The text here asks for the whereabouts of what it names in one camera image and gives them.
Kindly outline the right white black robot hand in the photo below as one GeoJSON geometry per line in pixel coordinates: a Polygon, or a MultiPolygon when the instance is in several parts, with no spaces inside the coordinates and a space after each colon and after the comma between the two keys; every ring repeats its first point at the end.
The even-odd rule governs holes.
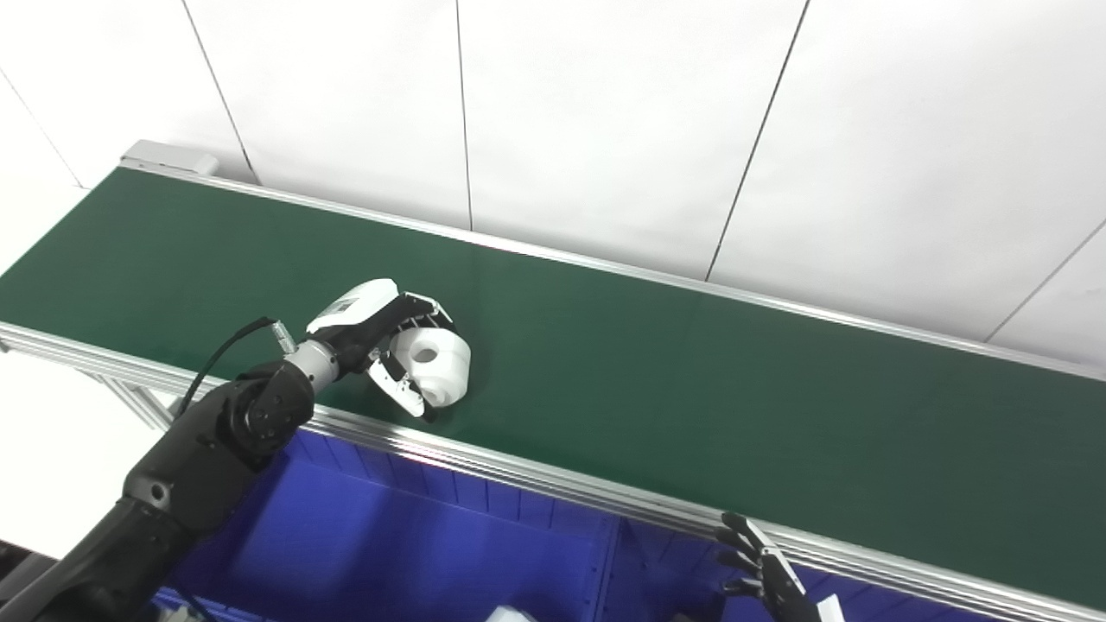
{"type": "Polygon", "coordinates": [[[837,595],[814,601],[782,549],[757,523],[741,514],[721,514],[714,540],[726,547],[716,562],[742,573],[726,581],[726,598],[752,598],[774,621],[844,621],[837,595]]]}

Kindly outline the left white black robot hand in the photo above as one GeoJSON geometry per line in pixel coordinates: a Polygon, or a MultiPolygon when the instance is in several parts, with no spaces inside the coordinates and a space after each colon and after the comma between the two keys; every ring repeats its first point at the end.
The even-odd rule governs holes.
{"type": "Polygon", "coordinates": [[[390,278],[366,281],[307,324],[307,341],[328,351],[336,377],[369,377],[410,416],[426,422],[467,392],[470,350],[453,318],[427,296],[399,290],[390,278]]]}

